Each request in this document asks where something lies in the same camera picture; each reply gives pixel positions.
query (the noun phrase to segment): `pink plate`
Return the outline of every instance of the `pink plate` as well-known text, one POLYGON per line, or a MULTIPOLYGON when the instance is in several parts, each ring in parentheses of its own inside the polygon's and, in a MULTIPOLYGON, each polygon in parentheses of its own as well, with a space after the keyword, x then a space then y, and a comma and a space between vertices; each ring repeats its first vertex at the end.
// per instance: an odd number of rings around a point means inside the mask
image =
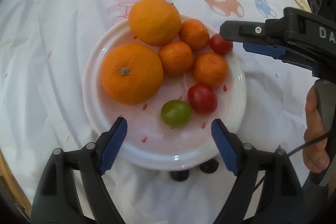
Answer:
MULTIPOLYGON (((189 17, 181 15, 182 21, 189 17)), ((210 35, 216 31, 207 26, 210 35)), ((211 137, 211 122, 220 118, 231 132, 236 132, 246 108, 246 82, 241 63, 234 53, 226 56, 230 74, 215 92, 218 108, 211 115, 193 113, 190 122, 181 129, 172 129, 160 117, 161 107, 173 99, 187 102, 188 89, 196 84, 191 73, 164 79, 160 90, 140 105, 120 104, 109 97, 100 82, 100 65, 109 50, 128 43, 143 44, 132 34, 127 20, 112 27, 95 45, 83 74, 82 90, 85 112, 97 133, 110 129, 123 116, 128 132, 119 154, 126 160, 148 169, 183 170, 199 165, 218 154, 211 137)), ((157 52, 159 47, 150 47, 157 52)), ((210 51, 194 52, 195 57, 210 51)))

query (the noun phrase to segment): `orange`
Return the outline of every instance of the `orange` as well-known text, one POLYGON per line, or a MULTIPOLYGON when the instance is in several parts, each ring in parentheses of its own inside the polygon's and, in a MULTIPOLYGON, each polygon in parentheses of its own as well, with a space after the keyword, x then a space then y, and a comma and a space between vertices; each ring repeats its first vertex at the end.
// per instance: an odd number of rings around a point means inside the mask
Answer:
POLYGON ((210 42, 207 27, 195 18, 187 19, 182 22, 181 30, 178 35, 193 51, 204 49, 210 42))
POLYGON ((141 41, 150 46, 171 42, 181 28, 181 16, 165 0, 141 0, 130 9, 128 24, 141 41))
POLYGON ((224 82, 228 72, 227 61, 219 54, 205 52, 196 58, 193 75, 197 82, 209 85, 213 89, 224 82))
POLYGON ((111 50, 103 60, 100 79, 105 91, 117 102, 127 105, 151 98, 163 81, 157 54, 140 44, 126 44, 111 50))
POLYGON ((191 70, 194 55, 191 48, 184 42, 170 42, 157 53, 161 60, 163 72, 167 75, 183 75, 191 70))

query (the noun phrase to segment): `green cherry tomato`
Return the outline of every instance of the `green cherry tomato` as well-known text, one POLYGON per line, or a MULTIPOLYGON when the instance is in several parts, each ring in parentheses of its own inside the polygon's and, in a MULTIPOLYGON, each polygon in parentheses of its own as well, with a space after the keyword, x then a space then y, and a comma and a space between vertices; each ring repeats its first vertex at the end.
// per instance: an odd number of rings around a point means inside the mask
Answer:
POLYGON ((172 128, 185 126, 191 118, 192 109, 186 102, 171 100, 161 109, 161 118, 172 128))

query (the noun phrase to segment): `white tablecloth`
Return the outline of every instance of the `white tablecloth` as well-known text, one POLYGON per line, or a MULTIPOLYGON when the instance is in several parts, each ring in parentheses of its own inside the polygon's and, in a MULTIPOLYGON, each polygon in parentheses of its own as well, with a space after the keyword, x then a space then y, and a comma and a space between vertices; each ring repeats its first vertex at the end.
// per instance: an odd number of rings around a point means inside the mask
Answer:
MULTIPOLYGON (((31 202, 54 148, 76 150, 97 139, 83 109, 81 76, 95 43, 123 18, 118 16, 127 17, 127 7, 135 1, 0 0, 0 147, 31 202)), ((257 9, 255 0, 238 0, 245 13, 241 18, 223 0, 170 1, 182 14, 217 30, 225 20, 263 22, 265 16, 273 18, 268 9, 282 17, 284 7, 297 7, 293 0, 262 0, 257 9), (231 15, 223 15, 226 8, 231 15)), ((279 144, 286 151, 302 144, 311 73, 247 53, 238 43, 234 52, 243 64, 248 90, 238 136, 268 151, 279 144)), ((216 173, 194 168, 187 181, 177 183, 167 172, 118 158, 104 181, 127 223, 212 223, 235 181, 219 160, 216 173)), ((291 160, 303 184, 308 170, 301 154, 291 160)), ((84 213, 92 216, 80 175, 75 175, 84 213)), ((254 200, 247 216, 256 205, 254 200)))

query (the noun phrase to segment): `human hand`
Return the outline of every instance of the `human hand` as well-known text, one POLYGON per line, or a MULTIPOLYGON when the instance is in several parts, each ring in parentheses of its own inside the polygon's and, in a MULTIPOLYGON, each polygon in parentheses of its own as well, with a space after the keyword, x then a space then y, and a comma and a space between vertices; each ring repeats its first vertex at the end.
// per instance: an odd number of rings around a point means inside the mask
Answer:
MULTIPOLYGON (((305 110, 307 130, 305 131, 303 138, 305 142, 309 142, 326 133, 318 111, 318 99, 314 87, 308 92, 305 110)), ((328 167, 329 157, 325 151, 326 145, 327 139, 324 139, 303 149, 303 162, 310 171, 320 173, 328 167)))

